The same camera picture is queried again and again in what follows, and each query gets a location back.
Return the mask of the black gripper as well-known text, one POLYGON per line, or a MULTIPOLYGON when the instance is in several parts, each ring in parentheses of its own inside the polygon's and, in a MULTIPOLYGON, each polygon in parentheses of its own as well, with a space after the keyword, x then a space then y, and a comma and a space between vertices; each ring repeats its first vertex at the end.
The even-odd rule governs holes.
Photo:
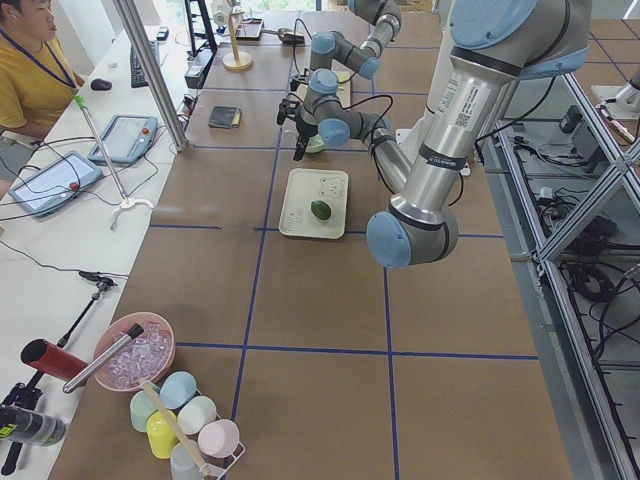
POLYGON ((315 118, 304 107, 298 107, 294 121, 297 130, 294 161, 300 161, 306 152, 309 140, 318 134, 318 125, 315 118))

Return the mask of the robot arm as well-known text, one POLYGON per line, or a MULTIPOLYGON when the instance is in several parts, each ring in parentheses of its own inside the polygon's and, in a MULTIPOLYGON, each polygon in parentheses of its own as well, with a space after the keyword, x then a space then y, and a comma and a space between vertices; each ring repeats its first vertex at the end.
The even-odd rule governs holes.
POLYGON ((303 154, 320 136, 335 148, 358 140, 391 190, 388 208, 366 227, 368 248, 387 268, 439 261, 456 246, 458 227, 448 196, 471 154, 503 87, 518 80, 556 77, 579 69, 588 51, 592 5, 588 1, 458 1, 448 20, 445 47, 452 70, 414 155, 387 131, 383 116, 344 107, 337 95, 340 63, 363 78, 400 32, 393 1, 353 1, 350 10, 373 26, 361 45, 337 31, 311 40, 310 77, 295 112, 303 154))
POLYGON ((401 30, 401 10, 392 0, 349 1, 348 7, 353 14, 373 26, 373 32, 360 45, 336 30, 314 33, 309 70, 331 70, 333 63, 337 62, 360 77, 372 80, 379 69, 383 50, 401 30))

